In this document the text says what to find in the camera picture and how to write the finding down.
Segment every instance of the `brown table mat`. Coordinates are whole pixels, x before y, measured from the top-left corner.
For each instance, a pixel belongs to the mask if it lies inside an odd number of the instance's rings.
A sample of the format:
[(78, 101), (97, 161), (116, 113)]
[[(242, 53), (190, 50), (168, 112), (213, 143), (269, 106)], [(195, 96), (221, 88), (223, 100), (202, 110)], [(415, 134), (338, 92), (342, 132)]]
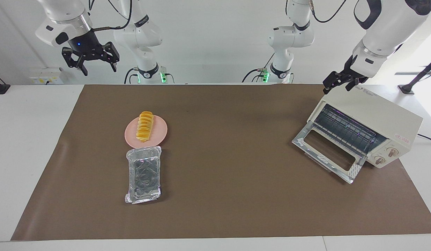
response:
[[(431, 233), (400, 161), (349, 185), (290, 143), (321, 97), (320, 85), (87, 85), (12, 240)], [(169, 126), (163, 194), (131, 205), (124, 130), (143, 110)]]

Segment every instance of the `wire rack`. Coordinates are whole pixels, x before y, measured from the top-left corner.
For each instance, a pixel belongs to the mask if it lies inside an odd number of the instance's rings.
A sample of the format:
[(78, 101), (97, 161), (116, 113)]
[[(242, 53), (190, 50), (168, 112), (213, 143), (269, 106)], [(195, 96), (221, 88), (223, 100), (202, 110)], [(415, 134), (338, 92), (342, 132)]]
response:
[(367, 155), (386, 140), (382, 135), (328, 104), (314, 121), (314, 127), (359, 155)]

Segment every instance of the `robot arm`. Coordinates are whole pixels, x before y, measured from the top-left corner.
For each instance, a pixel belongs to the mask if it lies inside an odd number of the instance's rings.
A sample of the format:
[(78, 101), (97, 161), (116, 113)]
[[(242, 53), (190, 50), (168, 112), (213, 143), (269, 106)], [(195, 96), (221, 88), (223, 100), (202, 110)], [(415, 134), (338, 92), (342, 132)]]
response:
[[(129, 14), (131, 0), (120, 0), (124, 15)], [(161, 30), (149, 18), (142, 8), (139, 0), (135, 0), (132, 6), (132, 20), (124, 30), (115, 30), (115, 41), (132, 51), (135, 57), (139, 79), (143, 83), (161, 83), (166, 81), (165, 68), (156, 62), (151, 46), (158, 46), (163, 42)]]
[(81, 70), (85, 76), (88, 71), (84, 61), (102, 60), (110, 63), (116, 72), (119, 53), (112, 42), (101, 45), (97, 40), (85, 6), (80, 0), (37, 0), (45, 10), (47, 18), (35, 32), (43, 42), (57, 47), (68, 41), (71, 48), (63, 47), (62, 56), (70, 68)]
[(383, 63), (426, 21), (431, 0), (359, 0), (354, 15), (366, 35), (355, 47), (340, 73), (323, 81), (324, 93), (341, 84), (350, 91), (372, 78)]
[(271, 82), (286, 83), (294, 59), (290, 48), (310, 46), (314, 41), (314, 30), (310, 26), (310, 1), (289, 0), (287, 16), (293, 22), (292, 26), (280, 26), (273, 29), (268, 43), (276, 52), (274, 61), (270, 64)]

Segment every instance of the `white table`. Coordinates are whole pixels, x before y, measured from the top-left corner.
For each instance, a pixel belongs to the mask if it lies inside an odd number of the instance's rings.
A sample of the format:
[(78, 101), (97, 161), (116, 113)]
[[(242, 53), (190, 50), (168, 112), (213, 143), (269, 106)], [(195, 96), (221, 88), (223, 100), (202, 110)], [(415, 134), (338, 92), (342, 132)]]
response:
[[(423, 117), (420, 133), (431, 137), (431, 117), (415, 96), (366, 87)], [(431, 235), (10, 242), (82, 88), (12, 86), (0, 96), (0, 250), (431, 250)], [(431, 142), (417, 138), (401, 161), (431, 211)]]

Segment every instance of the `pink plate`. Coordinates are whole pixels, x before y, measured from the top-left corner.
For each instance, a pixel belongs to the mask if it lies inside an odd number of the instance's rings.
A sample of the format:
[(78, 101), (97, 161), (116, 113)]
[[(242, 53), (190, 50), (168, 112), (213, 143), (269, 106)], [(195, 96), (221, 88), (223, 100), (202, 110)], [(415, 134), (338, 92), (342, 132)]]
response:
[(138, 130), (139, 117), (133, 119), (126, 128), (124, 136), (126, 137), (126, 142), (133, 148), (151, 147), (158, 146), (167, 134), (167, 124), (164, 119), (159, 116), (154, 115), (153, 117), (153, 128), (150, 134), (150, 140), (146, 142), (141, 142), (136, 138), (136, 131)]

